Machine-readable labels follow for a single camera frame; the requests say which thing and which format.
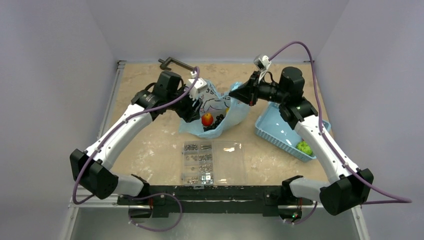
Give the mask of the red fake apple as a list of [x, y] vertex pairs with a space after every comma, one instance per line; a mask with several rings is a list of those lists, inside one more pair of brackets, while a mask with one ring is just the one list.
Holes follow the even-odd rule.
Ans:
[[203, 126], [209, 127], [214, 123], [214, 117], [212, 116], [211, 113], [205, 113], [201, 117], [201, 123], [202, 123]]

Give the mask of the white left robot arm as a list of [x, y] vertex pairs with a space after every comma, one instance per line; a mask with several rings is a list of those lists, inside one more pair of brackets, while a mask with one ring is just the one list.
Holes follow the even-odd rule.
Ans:
[[78, 186], [101, 200], [117, 194], [138, 205], [148, 201], [150, 185], [146, 180], [136, 174], [119, 175], [111, 169], [135, 136], [166, 111], [174, 111], [187, 123], [200, 119], [202, 100], [199, 95], [207, 83], [200, 78], [199, 67], [190, 74], [191, 78], [184, 83], [179, 74], [162, 71], [156, 82], [135, 94], [122, 116], [104, 135], [85, 150], [75, 149], [70, 154], [75, 204], [83, 203], [77, 200]]

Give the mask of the light blue plastic basket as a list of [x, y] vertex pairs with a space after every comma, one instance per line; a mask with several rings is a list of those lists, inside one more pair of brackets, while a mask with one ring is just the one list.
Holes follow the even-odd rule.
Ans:
[[315, 140], [319, 136], [319, 117], [309, 116], [295, 124], [295, 130], [283, 120], [279, 105], [269, 102], [267, 108], [255, 122], [255, 134], [272, 145], [285, 151], [296, 159], [307, 163], [314, 160], [314, 154], [308, 155], [297, 149], [297, 145], [306, 137]]

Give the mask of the light blue printed plastic bag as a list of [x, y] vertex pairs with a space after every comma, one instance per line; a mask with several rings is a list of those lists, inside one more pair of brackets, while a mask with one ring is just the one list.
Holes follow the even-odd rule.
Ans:
[[250, 111], [250, 106], [230, 97], [228, 91], [219, 92], [213, 83], [207, 79], [205, 81], [207, 82], [207, 89], [199, 94], [199, 99], [202, 99], [200, 116], [202, 117], [206, 113], [210, 113], [213, 116], [223, 114], [223, 121], [216, 129], [204, 131], [201, 119], [190, 123], [181, 120], [178, 131], [199, 138], [214, 139], [219, 137], [224, 131], [245, 120]]

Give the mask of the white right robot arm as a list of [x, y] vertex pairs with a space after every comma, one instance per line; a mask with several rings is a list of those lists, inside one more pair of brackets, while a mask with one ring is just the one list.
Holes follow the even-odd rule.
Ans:
[[323, 205], [332, 216], [365, 203], [374, 180], [369, 169], [360, 169], [345, 154], [336, 153], [337, 144], [325, 137], [327, 130], [319, 121], [319, 113], [304, 96], [305, 79], [300, 69], [285, 67], [279, 82], [265, 82], [259, 71], [247, 82], [229, 92], [229, 96], [249, 106], [258, 100], [278, 104], [281, 118], [306, 141], [317, 157], [328, 182], [310, 180], [300, 175], [282, 182], [280, 196], [288, 204], [299, 198]]

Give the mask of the dark fake grape bunch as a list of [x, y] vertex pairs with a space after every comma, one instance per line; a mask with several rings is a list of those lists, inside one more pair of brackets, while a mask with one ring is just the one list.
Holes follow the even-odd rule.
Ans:
[[210, 126], [203, 126], [203, 130], [205, 132], [216, 129], [225, 118], [225, 116], [223, 114], [218, 114], [218, 115], [215, 115], [215, 116], [212, 115], [212, 116], [214, 117], [214, 122]]

